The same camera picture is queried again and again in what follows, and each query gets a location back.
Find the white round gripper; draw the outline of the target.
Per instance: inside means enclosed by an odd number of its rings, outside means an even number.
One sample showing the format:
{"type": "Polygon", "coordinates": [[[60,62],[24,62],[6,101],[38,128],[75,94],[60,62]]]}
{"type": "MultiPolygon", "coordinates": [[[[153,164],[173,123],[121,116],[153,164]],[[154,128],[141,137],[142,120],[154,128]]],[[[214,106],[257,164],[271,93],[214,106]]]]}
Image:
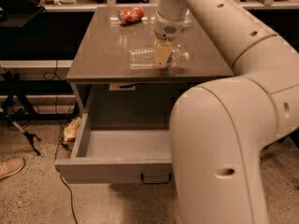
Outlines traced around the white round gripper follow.
{"type": "MultiPolygon", "coordinates": [[[[159,40],[174,39],[180,36],[185,21],[185,12],[167,13],[157,10],[155,14],[154,32],[159,40]]],[[[172,45],[168,41],[155,44],[155,66],[165,68],[172,53],[172,45]]]]}

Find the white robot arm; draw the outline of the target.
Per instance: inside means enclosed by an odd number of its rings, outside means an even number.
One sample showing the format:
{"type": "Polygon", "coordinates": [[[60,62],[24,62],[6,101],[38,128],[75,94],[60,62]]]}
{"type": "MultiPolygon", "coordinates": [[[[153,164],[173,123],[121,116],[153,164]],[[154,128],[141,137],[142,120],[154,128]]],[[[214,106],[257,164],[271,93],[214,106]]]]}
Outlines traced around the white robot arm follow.
{"type": "Polygon", "coordinates": [[[298,54],[233,0],[160,0],[155,32],[188,13],[234,74],[185,91],[172,110],[182,224],[268,224],[260,153],[299,127],[298,54]]]}

